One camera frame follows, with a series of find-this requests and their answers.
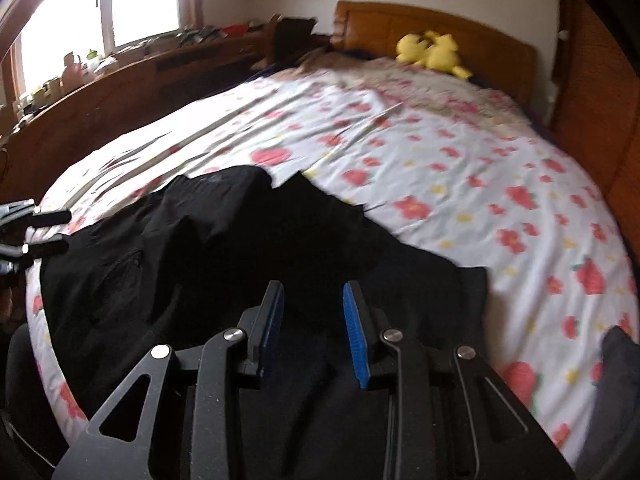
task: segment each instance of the wooden headboard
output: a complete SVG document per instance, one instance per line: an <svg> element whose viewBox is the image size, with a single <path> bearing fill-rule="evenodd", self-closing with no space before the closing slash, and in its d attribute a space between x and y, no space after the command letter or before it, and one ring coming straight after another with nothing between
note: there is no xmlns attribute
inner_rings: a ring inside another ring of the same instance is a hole
<svg viewBox="0 0 640 480"><path fill-rule="evenodd" d="M485 81L528 105L536 75L536 51L521 41L473 20L438 10L379 2L340 0L335 7L332 45L396 56L405 34L436 30L452 34L463 64Z"/></svg>

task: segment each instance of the white bedsheet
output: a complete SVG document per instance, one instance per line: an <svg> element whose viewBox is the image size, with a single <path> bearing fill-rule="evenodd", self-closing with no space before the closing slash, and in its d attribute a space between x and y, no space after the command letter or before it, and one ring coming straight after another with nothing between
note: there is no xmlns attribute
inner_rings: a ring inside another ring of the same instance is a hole
<svg viewBox="0 0 640 480"><path fill-rule="evenodd" d="M628 259L597 188L540 139L500 92L389 60L335 56L258 79L123 135L68 168L42 206L73 213L71 233L178 174L238 164L278 185L305 171L403 242L489 269L490 363L570 463L600 376L600 341L638 339ZM39 262L28 274L34 354L72 442L86 423L52 348Z"/></svg>

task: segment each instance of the gray fabric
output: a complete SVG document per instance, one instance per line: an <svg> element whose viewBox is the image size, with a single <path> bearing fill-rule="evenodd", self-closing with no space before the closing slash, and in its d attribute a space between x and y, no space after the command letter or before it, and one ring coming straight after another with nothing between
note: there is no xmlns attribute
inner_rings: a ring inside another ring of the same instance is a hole
<svg viewBox="0 0 640 480"><path fill-rule="evenodd" d="M640 396L640 346L615 326L602 340L602 377L587 439L575 473L586 480L615 452L636 414Z"/></svg>

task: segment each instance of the black cloth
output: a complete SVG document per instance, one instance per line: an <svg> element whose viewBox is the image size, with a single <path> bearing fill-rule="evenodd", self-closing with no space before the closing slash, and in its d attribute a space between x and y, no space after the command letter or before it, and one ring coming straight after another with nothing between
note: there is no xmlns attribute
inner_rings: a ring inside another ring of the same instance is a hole
<svg viewBox="0 0 640 480"><path fill-rule="evenodd" d="M619 326L614 326L602 340L602 376L587 438L575 466L578 480L592 478L607 462L618 459L622 448L628 447L621 443L628 444L631 440L637 449L639 422L640 346ZM637 463L637 451L634 455Z"/></svg>
<svg viewBox="0 0 640 480"><path fill-rule="evenodd" d="M52 344L88 416L153 345L203 344L280 280L285 311L274 367L241 391L249 479L382 474L386 395L358 388L342 286L428 346L484 352L486 271L401 244L300 174L272 189L236 167L159 190L68 238L42 267Z"/></svg>

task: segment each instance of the metal screw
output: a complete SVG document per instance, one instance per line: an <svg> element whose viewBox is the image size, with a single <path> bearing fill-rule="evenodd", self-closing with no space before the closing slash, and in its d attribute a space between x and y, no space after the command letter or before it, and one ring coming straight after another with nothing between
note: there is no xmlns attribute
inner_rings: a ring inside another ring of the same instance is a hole
<svg viewBox="0 0 640 480"><path fill-rule="evenodd" d="M171 353L168 345L156 345L151 349L151 357L153 359L164 359Z"/></svg>
<svg viewBox="0 0 640 480"><path fill-rule="evenodd" d="M461 346L458 347L458 357L470 361L476 357L476 351L471 346Z"/></svg>
<svg viewBox="0 0 640 480"><path fill-rule="evenodd" d="M402 341L402 332L397 328L389 328L383 332L382 337L390 343L398 343Z"/></svg>
<svg viewBox="0 0 640 480"><path fill-rule="evenodd" d="M225 339L227 341L240 341L244 337L241 328L229 328L225 330Z"/></svg>

